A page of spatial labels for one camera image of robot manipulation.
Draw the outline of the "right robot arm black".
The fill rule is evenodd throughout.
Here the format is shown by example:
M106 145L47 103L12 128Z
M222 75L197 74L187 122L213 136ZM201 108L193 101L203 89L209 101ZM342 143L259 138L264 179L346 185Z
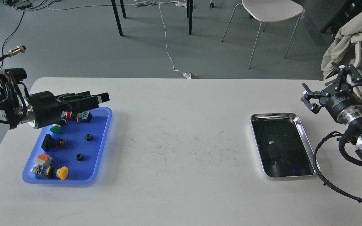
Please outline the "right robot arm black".
M355 87L362 86L362 76L354 65L338 66L333 62L332 66L338 71L336 79L321 91L311 91L303 83L305 91L301 101L314 114L324 107L336 123L346 124L347 129L344 133L333 131L324 137L316 146L311 161L324 186L362 203L362 198L343 191L327 180L316 163L317 152L323 143L330 138L338 137L338 150L341 156L350 163L362 166L362 100L354 92Z

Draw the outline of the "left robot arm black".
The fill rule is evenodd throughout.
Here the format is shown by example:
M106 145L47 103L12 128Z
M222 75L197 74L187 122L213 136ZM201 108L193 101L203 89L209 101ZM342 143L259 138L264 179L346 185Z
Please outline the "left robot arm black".
M25 46L17 46L0 57L0 62L8 57L25 52ZM99 104L109 101L109 94L92 95L89 91L54 95L49 91L29 94L26 86L19 85L27 78L23 68L11 68L0 73L0 123L10 130L17 125L29 123L34 129L57 123L62 112L73 114L96 109Z

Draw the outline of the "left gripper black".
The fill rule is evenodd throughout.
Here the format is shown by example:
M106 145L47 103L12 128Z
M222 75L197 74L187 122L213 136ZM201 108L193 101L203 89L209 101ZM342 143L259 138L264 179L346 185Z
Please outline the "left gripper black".
M27 97L27 123L34 129L46 127L59 121L63 111L96 109L109 100L108 92L91 95L86 91L59 96L49 91L34 93Z

